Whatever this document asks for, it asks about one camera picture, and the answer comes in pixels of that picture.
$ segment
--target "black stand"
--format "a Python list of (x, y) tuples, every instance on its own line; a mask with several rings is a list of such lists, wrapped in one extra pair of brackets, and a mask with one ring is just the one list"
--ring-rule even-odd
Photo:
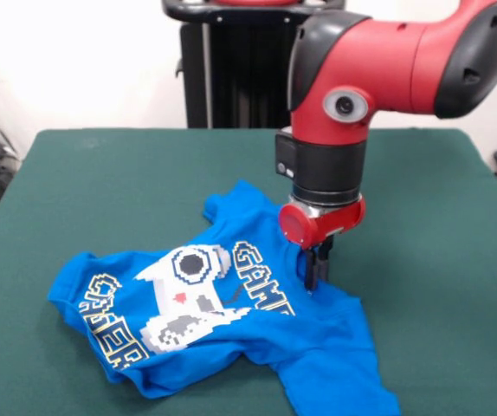
[(189, 128), (283, 128), (287, 73), (296, 28), (345, 0), (281, 7), (224, 6), (164, 0), (165, 13), (185, 22), (182, 61)]

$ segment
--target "blue t-shirt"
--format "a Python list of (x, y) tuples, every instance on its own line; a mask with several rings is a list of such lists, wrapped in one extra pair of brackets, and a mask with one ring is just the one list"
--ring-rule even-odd
[(305, 290), (305, 259), (282, 235), (279, 209), (241, 181), (208, 198), (212, 226), (185, 246), (82, 253), (48, 299), (88, 338), (107, 378), (130, 379), (147, 398), (245, 354), (279, 375), (299, 415), (400, 414), (360, 301), (328, 283)]

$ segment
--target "white wall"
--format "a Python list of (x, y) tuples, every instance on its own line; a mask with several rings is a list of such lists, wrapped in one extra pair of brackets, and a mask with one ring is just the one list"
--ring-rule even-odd
[[(439, 20), (458, 0), (348, 0), (386, 20)], [(45, 128), (184, 127), (179, 22), (159, 0), (0, 0), (0, 123), (24, 155)], [(459, 127), (497, 148), (497, 89), (451, 121), (379, 114), (374, 127)]]

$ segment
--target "green felt surface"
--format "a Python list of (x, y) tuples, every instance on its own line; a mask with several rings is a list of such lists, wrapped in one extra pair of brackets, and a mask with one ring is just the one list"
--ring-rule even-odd
[[(46, 301), (79, 251), (188, 241), (205, 198), (238, 179), (286, 200), (274, 132), (41, 133), (0, 204), (0, 415), (292, 414), (275, 374), (245, 360), (165, 400), (111, 385)], [(373, 131), (363, 191), (331, 276), (363, 301), (384, 384), (404, 414), (497, 415), (496, 180), (458, 131)]]

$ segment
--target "red robot arm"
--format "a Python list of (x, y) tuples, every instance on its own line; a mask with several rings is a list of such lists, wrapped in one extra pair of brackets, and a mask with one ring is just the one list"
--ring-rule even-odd
[(289, 71), (292, 134), (276, 137), (293, 181), (280, 214), (303, 249), (358, 225), (365, 142), (380, 110), (461, 117), (497, 84), (497, 0), (461, 0), (439, 23), (323, 10), (300, 27)]

